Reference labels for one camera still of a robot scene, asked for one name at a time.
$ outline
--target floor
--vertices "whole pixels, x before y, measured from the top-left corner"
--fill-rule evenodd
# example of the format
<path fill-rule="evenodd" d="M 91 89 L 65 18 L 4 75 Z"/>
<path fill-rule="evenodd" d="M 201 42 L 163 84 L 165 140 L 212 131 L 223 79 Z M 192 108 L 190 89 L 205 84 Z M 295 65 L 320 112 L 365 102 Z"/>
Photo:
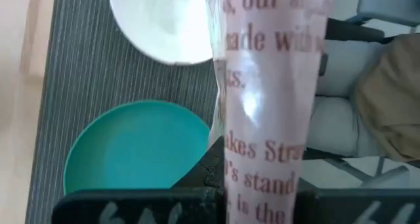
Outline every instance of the floor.
<path fill-rule="evenodd" d="M 43 83 L 20 69 L 28 3 L 0 0 L 0 222 L 10 224 L 25 220 Z"/>

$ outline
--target table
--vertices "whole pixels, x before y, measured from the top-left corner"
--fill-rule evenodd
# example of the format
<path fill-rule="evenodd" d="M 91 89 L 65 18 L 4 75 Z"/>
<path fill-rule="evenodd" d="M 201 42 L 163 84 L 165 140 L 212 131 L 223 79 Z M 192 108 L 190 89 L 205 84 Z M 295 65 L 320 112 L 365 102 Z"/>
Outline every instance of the table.
<path fill-rule="evenodd" d="M 97 116 L 158 99 L 210 123 L 216 92 L 211 61 L 169 67 L 145 57 L 120 32 L 108 0 L 55 0 L 26 223 L 49 223 L 66 155 Z"/>

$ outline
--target dish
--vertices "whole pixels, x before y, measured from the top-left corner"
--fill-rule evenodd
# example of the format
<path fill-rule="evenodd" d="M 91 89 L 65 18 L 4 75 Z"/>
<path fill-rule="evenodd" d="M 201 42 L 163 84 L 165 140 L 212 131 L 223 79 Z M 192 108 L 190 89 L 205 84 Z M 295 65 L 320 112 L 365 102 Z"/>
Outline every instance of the dish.
<path fill-rule="evenodd" d="M 118 106 L 76 139 L 66 160 L 64 192 L 170 188 L 205 154 L 208 134 L 198 116 L 176 104 Z"/>
<path fill-rule="evenodd" d="M 205 0 L 110 0 L 125 37 L 150 58 L 169 65 L 211 59 Z"/>

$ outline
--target teal plate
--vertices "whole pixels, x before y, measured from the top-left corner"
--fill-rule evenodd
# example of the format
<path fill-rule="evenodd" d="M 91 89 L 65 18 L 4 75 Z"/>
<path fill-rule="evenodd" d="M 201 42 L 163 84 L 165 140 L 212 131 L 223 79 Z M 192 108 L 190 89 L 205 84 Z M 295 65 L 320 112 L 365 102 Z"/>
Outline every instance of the teal plate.
<path fill-rule="evenodd" d="M 64 193 L 87 189 L 166 189 L 201 159 L 208 126 L 161 101 L 118 106 L 91 123 L 64 168 Z"/>

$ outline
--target chalk writing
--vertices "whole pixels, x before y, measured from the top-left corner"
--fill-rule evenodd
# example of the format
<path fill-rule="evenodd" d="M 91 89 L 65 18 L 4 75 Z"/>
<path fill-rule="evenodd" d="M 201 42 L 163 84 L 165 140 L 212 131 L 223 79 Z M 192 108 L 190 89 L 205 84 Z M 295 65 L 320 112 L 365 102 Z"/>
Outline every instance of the chalk writing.
<path fill-rule="evenodd" d="M 377 224 L 371 220 L 373 214 L 381 207 L 379 201 L 374 201 L 369 207 L 357 218 L 354 224 Z M 405 204 L 398 210 L 398 213 L 392 219 L 390 224 L 406 224 L 409 223 L 411 216 L 414 213 L 415 204 Z"/>
<path fill-rule="evenodd" d="M 99 224 L 125 224 L 124 220 L 122 220 L 119 217 L 116 217 L 117 211 L 117 204 L 115 204 L 114 202 L 108 203 L 99 216 Z M 182 206 L 181 203 L 178 203 L 171 209 L 167 224 L 177 224 L 177 221 L 181 214 Z M 153 211 L 149 208 L 144 208 L 137 224 L 156 224 L 156 220 L 153 216 Z"/>

